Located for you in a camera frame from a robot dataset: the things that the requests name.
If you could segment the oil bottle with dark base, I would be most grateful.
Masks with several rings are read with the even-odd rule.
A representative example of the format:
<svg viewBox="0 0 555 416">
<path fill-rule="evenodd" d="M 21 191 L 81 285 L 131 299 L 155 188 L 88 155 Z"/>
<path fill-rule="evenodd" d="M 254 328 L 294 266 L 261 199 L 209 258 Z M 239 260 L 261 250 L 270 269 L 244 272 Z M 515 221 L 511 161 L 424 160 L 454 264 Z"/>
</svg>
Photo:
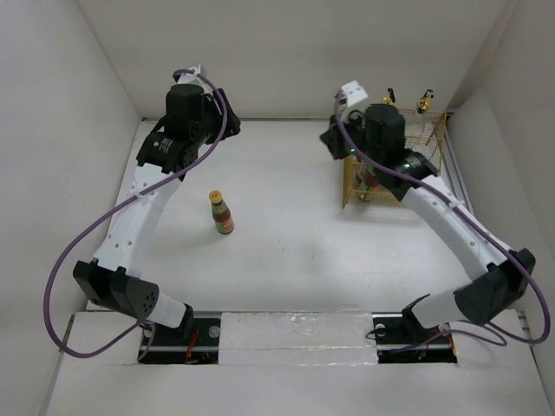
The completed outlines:
<svg viewBox="0 0 555 416">
<path fill-rule="evenodd" d="M 387 95 L 382 98 L 382 104 L 392 105 L 396 103 L 395 91 L 393 88 L 387 88 Z"/>
</svg>

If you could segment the clear oil bottle gold spout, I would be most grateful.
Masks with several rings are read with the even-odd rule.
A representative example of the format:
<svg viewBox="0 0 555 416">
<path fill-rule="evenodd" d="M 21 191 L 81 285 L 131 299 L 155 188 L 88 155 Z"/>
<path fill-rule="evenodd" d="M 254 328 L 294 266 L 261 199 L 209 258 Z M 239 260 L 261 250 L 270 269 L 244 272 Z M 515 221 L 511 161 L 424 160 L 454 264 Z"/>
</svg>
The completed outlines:
<svg viewBox="0 0 555 416">
<path fill-rule="evenodd" d="M 413 122 L 420 128 L 420 137 L 423 138 L 427 129 L 427 113 L 431 108 L 434 90 L 428 88 L 417 101 Z"/>
</svg>

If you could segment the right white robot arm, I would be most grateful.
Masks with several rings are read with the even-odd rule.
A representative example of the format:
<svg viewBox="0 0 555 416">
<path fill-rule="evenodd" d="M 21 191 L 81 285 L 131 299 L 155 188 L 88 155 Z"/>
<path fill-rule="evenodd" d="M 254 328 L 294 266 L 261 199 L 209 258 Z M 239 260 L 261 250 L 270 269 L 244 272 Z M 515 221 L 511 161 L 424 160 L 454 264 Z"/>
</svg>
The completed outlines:
<svg viewBox="0 0 555 416">
<path fill-rule="evenodd" d="M 533 254 L 496 238 L 449 192 L 428 158 L 407 147 L 405 120 L 395 107 L 361 108 L 340 99 L 320 140 L 334 159 L 355 154 L 372 166 L 379 184 L 425 221 L 467 274 L 467 284 L 425 295 L 403 310 L 406 338 L 421 341 L 448 322 L 487 324 L 531 288 Z"/>
</svg>

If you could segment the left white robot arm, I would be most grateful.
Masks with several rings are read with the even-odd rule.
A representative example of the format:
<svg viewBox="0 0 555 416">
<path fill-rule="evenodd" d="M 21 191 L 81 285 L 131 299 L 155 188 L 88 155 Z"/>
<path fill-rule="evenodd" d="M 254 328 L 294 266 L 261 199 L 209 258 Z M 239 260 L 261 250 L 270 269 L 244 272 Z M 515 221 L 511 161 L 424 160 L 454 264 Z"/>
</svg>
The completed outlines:
<svg viewBox="0 0 555 416">
<path fill-rule="evenodd" d="M 78 262 L 73 277 L 96 306 L 163 326 L 174 343 L 193 335 L 193 310 L 142 279 L 144 260 L 169 199 L 199 159 L 199 149 L 238 134 L 240 121 L 223 89 L 209 93 L 196 84 L 175 84 L 166 113 L 144 139 L 129 186 L 133 201 L 115 217 L 89 262 Z"/>
</svg>

